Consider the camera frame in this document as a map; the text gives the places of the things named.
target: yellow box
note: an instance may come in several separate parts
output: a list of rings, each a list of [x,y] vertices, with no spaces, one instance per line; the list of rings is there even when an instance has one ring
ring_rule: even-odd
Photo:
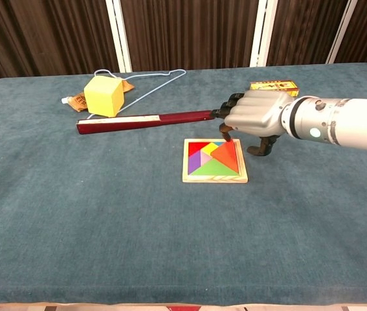
[[[84,87],[88,112],[115,117],[124,104],[122,79],[94,76]]]
[[[271,80],[271,81],[259,81],[251,82],[250,89],[265,89],[275,91],[285,91],[292,97],[297,97],[300,89],[291,80]]]

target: green triangle piece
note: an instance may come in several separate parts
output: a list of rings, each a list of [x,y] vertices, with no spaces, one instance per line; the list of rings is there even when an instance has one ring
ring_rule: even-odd
[[[239,174],[216,159],[212,159],[190,174],[191,176],[238,176]]]

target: red triangle piece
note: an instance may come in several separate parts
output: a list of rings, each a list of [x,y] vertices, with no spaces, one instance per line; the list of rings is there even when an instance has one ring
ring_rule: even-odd
[[[170,311],[199,311],[201,306],[168,306]]]
[[[206,145],[210,144],[209,142],[205,142],[205,143],[197,143],[197,142],[189,142],[189,154],[188,156],[190,157],[192,154],[194,154],[195,152],[199,151],[200,149],[202,149],[203,147],[205,147]]]
[[[239,173],[238,160],[236,159],[236,149],[234,141],[227,141],[225,144],[217,147],[210,155],[231,170]]]

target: cardboard box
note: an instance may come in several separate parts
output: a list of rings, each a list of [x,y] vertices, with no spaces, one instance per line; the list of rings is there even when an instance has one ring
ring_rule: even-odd
[[[300,89],[292,80],[271,80],[271,81],[251,82],[250,89],[286,91],[292,97],[297,97],[300,92]]]

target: table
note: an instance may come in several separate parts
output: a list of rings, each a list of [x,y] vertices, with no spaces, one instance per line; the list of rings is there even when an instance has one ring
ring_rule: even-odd
[[[284,135],[245,153],[246,184],[183,183],[184,139],[220,138],[221,120],[79,135],[88,114],[60,100],[91,77],[0,79],[0,303],[367,303],[367,151]],[[136,78],[126,102],[167,79]],[[121,115],[276,79],[367,98],[367,63],[202,70]]]

